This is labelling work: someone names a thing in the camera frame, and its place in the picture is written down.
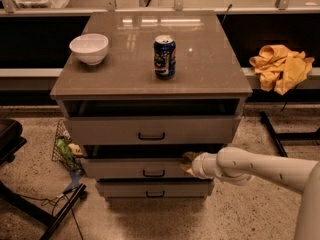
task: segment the black stand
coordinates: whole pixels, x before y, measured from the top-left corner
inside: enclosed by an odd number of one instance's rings
[[[261,122],[267,129],[280,153],[280,156],[288,157],[281,141],[320,140],[320,128],[315,132],[276,133],[265,112],[260,112]]]
[[[1,150],[0,165],[5,161],[12,162],[14,160],[14,153],[18,151],[26,142],[26,139],[19,137],[17,140],[6,145],[6,147]],[[75,189],[68,202],[62,207],[62,209],[56,216],[53,216],[46,211],[43,211],[39,207],[33,205],[32,203],[26,201],[24,198],[7,188],[1,181],[0,198],[48,226],[46,232],[40,238],[41,240],[44,240],[49,239],[52,236],[59,224],[72,209],[75,202],[83,195],[85,188],[86,186],[84,184],[80,184]]]

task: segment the black soda can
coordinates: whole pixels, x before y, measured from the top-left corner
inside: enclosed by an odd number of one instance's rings
[[[154,69],[158,78],[169,79],[175,74],[176,43],[169,35],[157,36],[154,42]]]

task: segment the drawer handle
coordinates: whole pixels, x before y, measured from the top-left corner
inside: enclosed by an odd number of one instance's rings
[[[146,171],[143,170],[142,174],[144,177],[147,177],[147,178],[161,178],[161,177],[164,177],[164,175],[166,174],[166,171],[162,170],[162,174],[153,175],[153,174],[146,174]]]
[[[166,193],[165,191],[162,191],[162,193],[159,193],[159,195],[150,195],[149,191],[146,191],[146,196],[148,198],[161,198],[161,197],[164,197],[165,193]]]
[[[164,140],[165,137],[166,137],[165,132],[163,132],[162,136],[160,137],[146,137],[146,136],[143,136],[141,132],[139,132],[138,134],[139,140]]]

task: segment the white bowl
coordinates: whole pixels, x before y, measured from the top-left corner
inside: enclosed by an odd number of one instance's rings
[[[85,34],[69,45],[76,58],[88,65],[99,64],[108,53],[109,40],[101,34]]]

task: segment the can top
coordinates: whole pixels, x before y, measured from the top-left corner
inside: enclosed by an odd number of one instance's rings
[[[173,38],[169,35],[161,35],[156,37],[156,42],[159,44],[170,44],[173,42]]]

